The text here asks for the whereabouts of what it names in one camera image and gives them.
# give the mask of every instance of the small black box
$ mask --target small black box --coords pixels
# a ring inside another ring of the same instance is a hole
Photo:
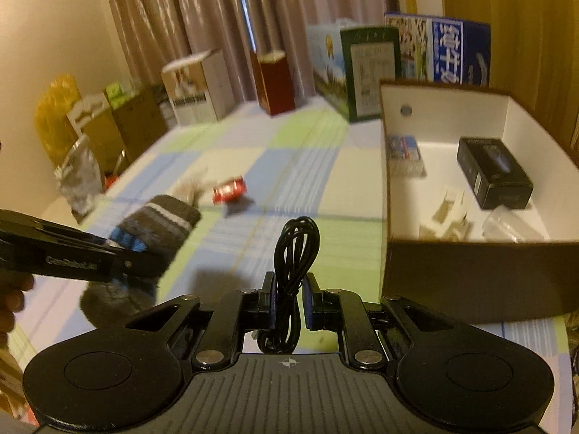
[[[458,164],[481,209],[524,209],[533,183],[500,139],[461,137]]]

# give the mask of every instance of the white box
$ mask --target white box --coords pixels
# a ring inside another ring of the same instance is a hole
[[[426,175],[385,173],[383,295],[398,294],[470,323],[560,315],[579,308],[579,169],[513,98],[480,87],[381,84],[385,135],[413,135]],[[534,183],[515,213],[542,242],[488,242],[456,154],[462,136],[500,138]],[[472,200],[465,242],[421,241],[420,222],[444,188]]]
[[[163,68],[161,77],[181,126],[216,122],[235,107],[221,50],[174,60]]]

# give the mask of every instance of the plaid tablecloth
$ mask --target plaid tablecloth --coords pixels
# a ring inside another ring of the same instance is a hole
[[[108,236],[115,224],[180,178],[205,174],[221,181],[242,175],[243,211],[201,200],[203,219],[160,282],[160,301],[186,293],[215,301],[224,292],[260,288],[273,269],[273,250],[291,217],[314,217],[321,249],[312,268],[320,288],[343,288],[365,301],[380,295],[383,135],[379,120],[350,125],[314,98],[296,112],[270,118],[256,103],[218,124],[178,128],[147,151],[86,220]],[[92,329],[78,308],[85,283],[39,277],[18,316],[10,346],[21,365],[51,344]],[[551,366],[557,385],[542,427],[568,433],[571,372],[562,318],[486,325]],[[247,350],[255,349],[246,338]],[[302,331],[299,350],[337,350],[335,335]]]

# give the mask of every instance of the gray gripper base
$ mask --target gray gripper base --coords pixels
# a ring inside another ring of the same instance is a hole
[[[384,378],[347,368],[338,354],[245,353],[229,369],[195,375],[181,398],[154,419],[111,432],[443,434],[450,431],[414,416],[398,401]],[[37,434],[62,432],[42,427]]]

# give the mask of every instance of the table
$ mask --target table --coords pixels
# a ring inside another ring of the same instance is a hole
[[[83,228],[108,236],[122,218],[187,175],[220,181],[242,175],[251,203],[238,213],[200,202],[203,219],[160,281],[159,298],[186,293],[202,301],[239,288],[259,288],[273,269],[284,223],[315,218],[320,253],[312,271],[320,288],[343,288],[365,301],[380,295],[382,149],[379,120],[348,124],[320,98],[270,118],[256,103],[239,106],[216,124],[177,128],[153,145],[108,192]],[[39,277],[10,338],[21,364],[38,351],[93,327],[77,306],[85,283]],[[562,317],[485,325],[485,330],[541,355],[555,375],[554,397],[541,426],[568,433],[571,372]],[[246,337],[245,350],[256,350]],[[337,350],[333,333],[302,331],[298,350]]]

